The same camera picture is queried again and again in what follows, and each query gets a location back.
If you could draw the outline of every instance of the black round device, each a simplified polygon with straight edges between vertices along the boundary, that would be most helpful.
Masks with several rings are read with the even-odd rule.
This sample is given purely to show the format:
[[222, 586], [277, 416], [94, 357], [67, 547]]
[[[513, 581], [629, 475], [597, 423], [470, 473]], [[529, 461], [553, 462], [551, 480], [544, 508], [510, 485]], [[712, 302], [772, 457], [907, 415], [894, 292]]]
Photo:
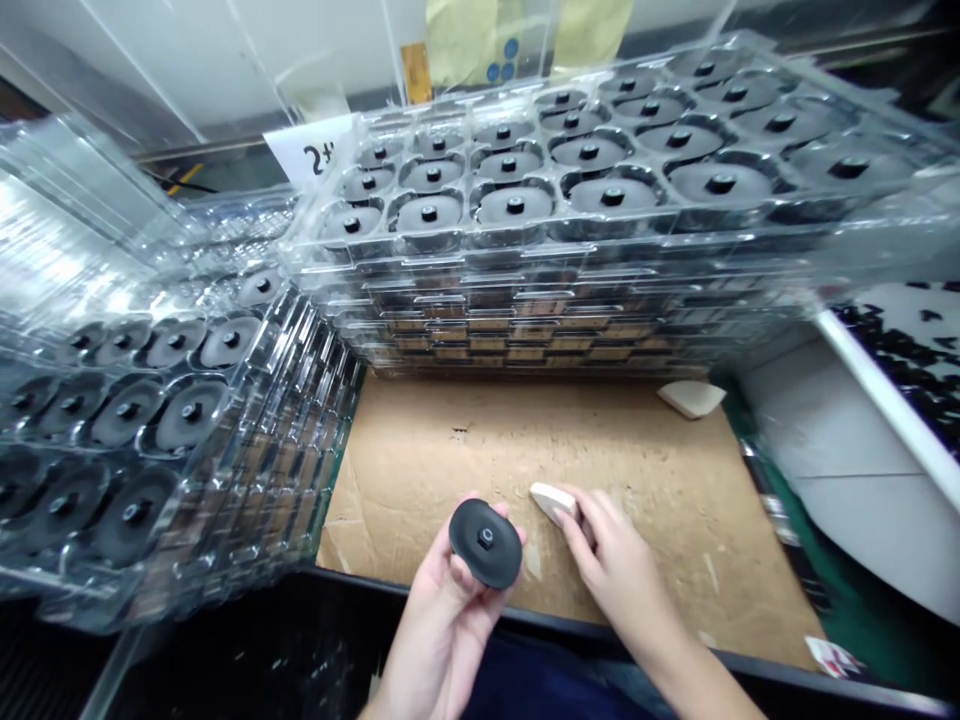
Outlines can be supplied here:
[[520, 574], [523, 545], [516, 528], [483, 500], [464, 500], [450, 519], [450, 544], [473, 576], [506, 590]]

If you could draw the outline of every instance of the yellow paper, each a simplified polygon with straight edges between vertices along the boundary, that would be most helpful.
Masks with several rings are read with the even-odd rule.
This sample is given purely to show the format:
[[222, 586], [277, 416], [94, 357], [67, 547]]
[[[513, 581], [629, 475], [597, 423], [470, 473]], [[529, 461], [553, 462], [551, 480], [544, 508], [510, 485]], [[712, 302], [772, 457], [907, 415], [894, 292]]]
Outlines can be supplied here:
[[609, 63], [616, 58], [633, 12], [633, 0], [563, 0], [551, 75]]

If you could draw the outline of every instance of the paper label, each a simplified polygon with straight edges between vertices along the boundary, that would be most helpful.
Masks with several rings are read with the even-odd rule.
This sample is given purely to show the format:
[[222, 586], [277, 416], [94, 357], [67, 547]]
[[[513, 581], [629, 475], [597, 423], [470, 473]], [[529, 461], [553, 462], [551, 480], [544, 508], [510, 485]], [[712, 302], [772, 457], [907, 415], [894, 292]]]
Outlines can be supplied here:
[[352, 126], [352, 114], [337, 115], [309, 125], [265, 133], [263, 139], [290, 182], [303, 187], [323, 173], [340, 138]]

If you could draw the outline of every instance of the handwritten number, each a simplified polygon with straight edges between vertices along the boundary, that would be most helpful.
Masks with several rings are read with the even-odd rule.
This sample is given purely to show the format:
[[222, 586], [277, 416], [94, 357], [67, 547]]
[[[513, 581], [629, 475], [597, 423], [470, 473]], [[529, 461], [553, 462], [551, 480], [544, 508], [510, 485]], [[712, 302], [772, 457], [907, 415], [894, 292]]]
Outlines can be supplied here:
[[320, 167], [320, 156], [322, 155], [326, 158], [326, 161], [329, 163], [330, 158], [333, 157], [333, 143], [324, 143], [323, 150], [317, 150], [313, 145], [307, 145], [303, 149], [304, 155], [313, 155], [313, 174], [319, 175], [323, 172], [323, 168]]
[[317, 152], [317, 149], [315, 147], [313, 147], [312, 145], [307, 145], [303, 149], [303, 154], [313, 155], [313, 174], [314, 175], [319, 175], [320, 173], [323, 172], [323, 170], [320, 168], [320, 153]]

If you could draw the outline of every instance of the green surface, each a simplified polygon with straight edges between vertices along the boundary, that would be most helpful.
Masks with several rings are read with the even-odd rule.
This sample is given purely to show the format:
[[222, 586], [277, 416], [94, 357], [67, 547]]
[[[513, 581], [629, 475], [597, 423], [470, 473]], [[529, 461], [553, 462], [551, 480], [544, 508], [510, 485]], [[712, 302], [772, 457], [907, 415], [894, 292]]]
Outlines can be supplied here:
[[887, 585], [820, 532], [765, 455], [763, 439], [739, 388], [733, 382], [714, 382], [727, 390], [723, 408], [734, 433], [757, 448], [793, 528], [827, 588], [834, 606], [833, 612], [820, 616], [827, 637], [866, 664], [881, 684], [956, 701], [960, 696], [960, 628]]

